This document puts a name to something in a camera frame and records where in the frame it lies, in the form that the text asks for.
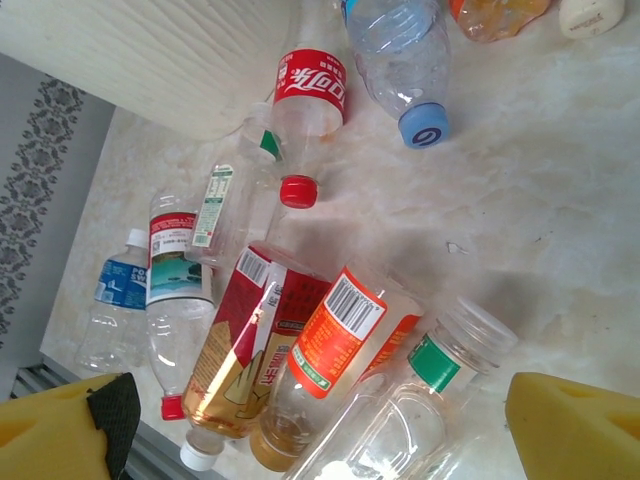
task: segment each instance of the coca-cola logo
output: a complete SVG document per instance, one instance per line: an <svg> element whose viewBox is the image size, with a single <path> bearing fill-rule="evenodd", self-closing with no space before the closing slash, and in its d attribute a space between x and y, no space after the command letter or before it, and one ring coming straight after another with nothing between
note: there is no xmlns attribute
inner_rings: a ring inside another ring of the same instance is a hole
<svg viewBox="0 0 640 480"><path fill-rule="evenodd" d="M291 89L297 89L303 92L326 92L336 97L341 103L344 100L344 85L340 79L325 70L295 68L291 72L289 79L293 83L285 88L285 92Z"/></svg>

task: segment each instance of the orange bottle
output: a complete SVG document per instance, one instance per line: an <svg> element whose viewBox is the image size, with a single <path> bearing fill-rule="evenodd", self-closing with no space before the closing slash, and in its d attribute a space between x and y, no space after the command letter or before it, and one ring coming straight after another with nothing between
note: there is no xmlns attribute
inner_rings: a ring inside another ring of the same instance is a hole
<svg viewBox="0 0 640 480"><path fill-rule="evenodd" d="M542 15L551 0L449 0L451 15L474 42L515 36Z"/></svg>

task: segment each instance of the blue bottle cap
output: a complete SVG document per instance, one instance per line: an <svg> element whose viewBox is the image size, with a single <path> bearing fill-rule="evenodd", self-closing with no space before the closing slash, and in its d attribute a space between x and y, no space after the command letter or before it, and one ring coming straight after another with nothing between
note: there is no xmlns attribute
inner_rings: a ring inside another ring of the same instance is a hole
<svg viewBox="0 0 640 480"><path fill-rule="evenodd" d="M449 136L447 112L439 103L423 103L407 110L398 128L404 144L415 150L431 147Z"/></svg>

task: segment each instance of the yellow sponge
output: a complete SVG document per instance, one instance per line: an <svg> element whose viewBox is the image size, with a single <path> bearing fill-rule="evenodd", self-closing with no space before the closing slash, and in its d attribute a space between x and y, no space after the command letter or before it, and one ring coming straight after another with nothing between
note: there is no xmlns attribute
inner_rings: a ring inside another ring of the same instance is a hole
<svg viewBox="0 0 640 480"><path fill-rule="evenodd" d="M0 405L0 478L108 480L107 439L87 397L118 375L103 375Z"/></svg>
<svg viewBox="0 0 640 480"><path fill-rule="evenodd" d="M640 479L640 398L517 373L506 415L529 480Z"/></svg>

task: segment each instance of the coca-cola bottle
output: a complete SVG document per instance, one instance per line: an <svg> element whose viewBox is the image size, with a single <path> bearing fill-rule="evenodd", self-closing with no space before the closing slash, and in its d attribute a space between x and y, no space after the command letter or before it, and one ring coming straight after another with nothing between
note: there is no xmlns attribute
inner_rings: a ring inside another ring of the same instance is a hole
<svg viewBox="0 0 640 480"><path fill-rule="evenodd" d="M280 200L291 208L310 208L318 197L318 172L344 123L347 41L336 2L308 2L304 30L295 50L278 65L271 126L285 162Z"/></svg>

